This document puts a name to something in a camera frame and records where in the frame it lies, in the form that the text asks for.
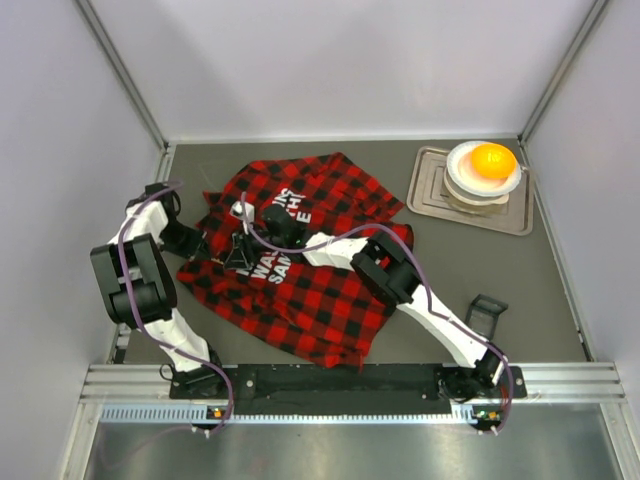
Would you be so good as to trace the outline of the red black plaid shirt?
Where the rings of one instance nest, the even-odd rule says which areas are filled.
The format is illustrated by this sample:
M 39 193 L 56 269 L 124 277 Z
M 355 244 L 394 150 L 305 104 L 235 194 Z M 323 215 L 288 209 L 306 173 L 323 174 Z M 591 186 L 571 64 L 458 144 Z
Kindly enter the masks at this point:
M 246 199 L 257 210 L 283 206 L 311 231 L 343 234 L 380 223 L 413 245 L 411 226 L 394 222 L 403 203 L 344 154 L 254 161 L 219 192 L 203 194 L 205 232 L 212 259 L 232 248 L 240 225 L 230 209 Z M 374 337 L 393 313 L 376 300 L 357 274 L 312 267 L 267 251 L 256 267 L 227 270 L 212 260 L 193 260 L 177 273 L 204 306 L 265 343 L 322 367 L 360 368 Z

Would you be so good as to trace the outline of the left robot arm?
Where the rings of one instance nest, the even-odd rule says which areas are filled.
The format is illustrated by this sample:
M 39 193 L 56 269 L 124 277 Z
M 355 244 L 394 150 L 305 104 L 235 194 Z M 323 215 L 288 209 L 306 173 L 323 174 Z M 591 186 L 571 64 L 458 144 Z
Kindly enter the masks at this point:
M 90 252 L 110 319 L 156 342 L 171 360 L 173 396 L 206 397 L 224 384 L 221 363 L 177 309 L 177 291 L 162 254 L 210 259 L 204 234 L 178 220 L 176 183 L 153 183 L 125 209 L 116 235 Z

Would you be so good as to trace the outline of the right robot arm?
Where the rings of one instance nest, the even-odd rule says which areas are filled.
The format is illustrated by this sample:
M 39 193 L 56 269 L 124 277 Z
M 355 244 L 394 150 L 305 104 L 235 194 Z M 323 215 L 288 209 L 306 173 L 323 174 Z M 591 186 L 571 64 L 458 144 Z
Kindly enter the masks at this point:
M 262 238 L 250 226 L 232 235 L 224 261 L 230 270 L 256 267 L 264 251 L 298 255 L 313 267 L 356 273 L 381 303 L 412 317 L 449 351 L 454 367 L 438 369 L 437 384 L 448 398 L 464 403 L 495 390 L 504 405 L 514 395 L 514 378 L 506 355 L 474 332 L 433 292 L 419 262 L 399 236 L 375 224 L 376 232 L 356 238 L 360 227 L 339 236 L 305 234 L 287 246 L 280 238 Z

